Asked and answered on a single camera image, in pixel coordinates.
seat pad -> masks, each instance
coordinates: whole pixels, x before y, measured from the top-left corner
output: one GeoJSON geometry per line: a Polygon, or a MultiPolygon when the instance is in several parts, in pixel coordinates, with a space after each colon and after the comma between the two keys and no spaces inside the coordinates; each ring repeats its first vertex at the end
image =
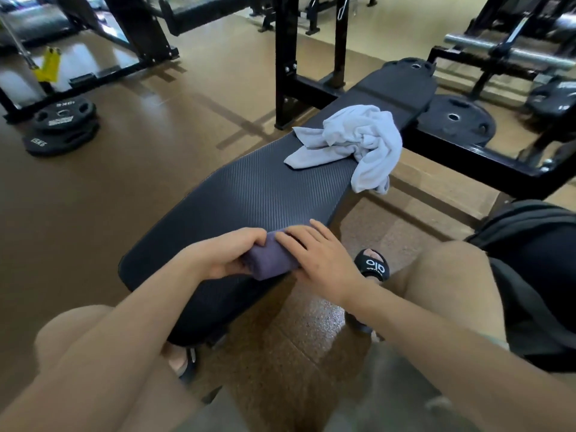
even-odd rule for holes
{"type": "MultiPolygon", "coordinates": [[[[363,104],[390,111],[402,130],[425,110],[436,86],[428,70],[387,65],[369,74],[304,125],[321,128],[322,122],[338,110],[363,104]]],[[[329,224],[350,190],[357,163],[349,157],[293,170],[284,159],[300,146],[291,132],[208,176],[122,258],[120,279],[133,291],[184,247],[241,227],[278,230],[308,224],[310,218],[329,224]]],[[[181,346],[204,342],[281,278],[259,282],[248,276],[231,276],[202,282],[169,341],[181,346]]]]}

gym floor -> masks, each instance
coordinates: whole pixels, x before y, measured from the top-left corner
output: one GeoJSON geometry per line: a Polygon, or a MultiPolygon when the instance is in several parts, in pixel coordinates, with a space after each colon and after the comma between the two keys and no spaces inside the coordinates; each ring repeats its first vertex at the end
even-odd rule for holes
{"type": "MultiPolygon", "coordinates": [[[[425,56],[424,48],[462,30],[482,5],[475,0],[447,15],[449,10],[424,9],[414,0],[380,0],[362,29],[361,1],[351,20],[348,85],[385,59],[425,56]],[[413,16],[416,11],[423,14],[413,16]],[[373,19],[378,15],[392,15],[403,29],[425,17],[436,28],[430,34],[417,26],[420,35],[404,38],[393,28],[374,34],[371,27],[385,22],[373,19]],[[363,50],[370,46],[393,51],[363,50]]],[[[333,16],[325,16],[327,23],[333,16]]],[[[127,294],[116,273],[118,261],[137,239],[214,170],[282,136],[273,126],[273,33],[258,33],[254,24],[232,15],[169,40],[180,50],[178,61],[88,94],[102,129],[76,152],[33,158],[20,143],[25,125],[0,123],[0,408],[35,375],[32,343],[43,324],[78,306],[118,303],[127,294]]],[[[131,57],[87,33],[58,46],[63,83],[131,57]]],[[[332,58],[330,43],[299,36],[300,74],[319,79],[332,58]]],[[[0,85],[25,100],[35,92],[19,86],[29,83],[14,73],[19,65],[16,57],[2,61],[0,85]]],[[[490,147],[515,155],[536,138],[512,110],[488,103],[486,108],[498,123],[490,147]]],[[[497,195],[408,151],[394,175],[477,218],[497,195]]],[[[551,201],[576,209],[575,195],[567,184],[551,201]]],[[[469,233],[395,188],[385,197],[365,197],[342,224],[350,254],[375,248],[393,271],[439,240],[469,233]]],[[[200,349],[199,374],[190,389],[201,396],[227,385],[253,431],[318,430],[369,343],[344,325],[342,309],[286,280],[234,322],[222,347],[200,349]]]]}

hand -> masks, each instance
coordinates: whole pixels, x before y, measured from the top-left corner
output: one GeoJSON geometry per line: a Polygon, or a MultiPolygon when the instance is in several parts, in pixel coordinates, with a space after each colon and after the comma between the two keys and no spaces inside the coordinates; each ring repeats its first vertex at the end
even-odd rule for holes
{"type": "Polygon", "coordinates": [[[239,257],[254,244],[264,245],[265,242],[264,229],[245,227],[216,238],[195,242],[182,252],[191,259],[200,276],[199,280],[204,281],[233,274],[250,274],[239,257]]]}
{"type": "Polygon", "coordinates": [[[319,296],[345,308],[364,283],[364,276],[325,225],[316,220],[310,220],[310,224],[313,227],[288,227],[285,233],[276,233],[276,240],[300,262],[302,268],[295,271],[299,280],[319,296]]]}

black bag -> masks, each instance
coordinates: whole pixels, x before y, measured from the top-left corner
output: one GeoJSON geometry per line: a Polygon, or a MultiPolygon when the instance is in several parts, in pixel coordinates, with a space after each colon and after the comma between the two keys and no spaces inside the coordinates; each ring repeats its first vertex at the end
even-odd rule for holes
{"type": "Polygon", "coordinates": [[[576,371],[576,214],[513,202],[466,241],[490,258],[510,350],[546,371],[576,371]]]}

purple towel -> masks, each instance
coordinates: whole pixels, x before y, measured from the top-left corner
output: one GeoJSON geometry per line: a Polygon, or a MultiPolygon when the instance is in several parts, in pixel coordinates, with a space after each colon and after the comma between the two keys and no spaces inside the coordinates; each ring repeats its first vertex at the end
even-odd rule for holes
{"type": "Polygon", "coordinates": [[[257,281],[270,279],[299,267],[296,258],[276,241],[276,232],[268,232],[263,247],[254,245],[242,255],[242,262],[250,268],[257,281]]]}

